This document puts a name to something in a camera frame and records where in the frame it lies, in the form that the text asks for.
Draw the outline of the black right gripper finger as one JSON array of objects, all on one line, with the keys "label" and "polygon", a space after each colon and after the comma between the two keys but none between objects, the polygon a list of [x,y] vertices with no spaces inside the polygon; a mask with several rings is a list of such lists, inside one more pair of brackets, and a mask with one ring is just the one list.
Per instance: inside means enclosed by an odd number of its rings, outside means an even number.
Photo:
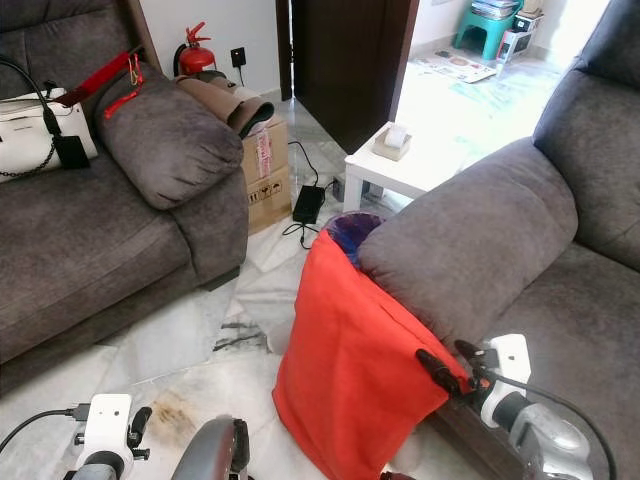
[{"label": "black right gripper finger", "polygon": [[474,375],[480,375],[481,371],[490,370],[493,367],[493,349],[476,346],[467,340],[454,340],[454,349],[471,367]]},{"label": "black right gripper finger", "polygon": [[456,374],[445,361],[429,352],[428,349],[417,349],[417,361],[428,371],[430,379],[445,393],[465,393],[467,380],[465,376]]}]

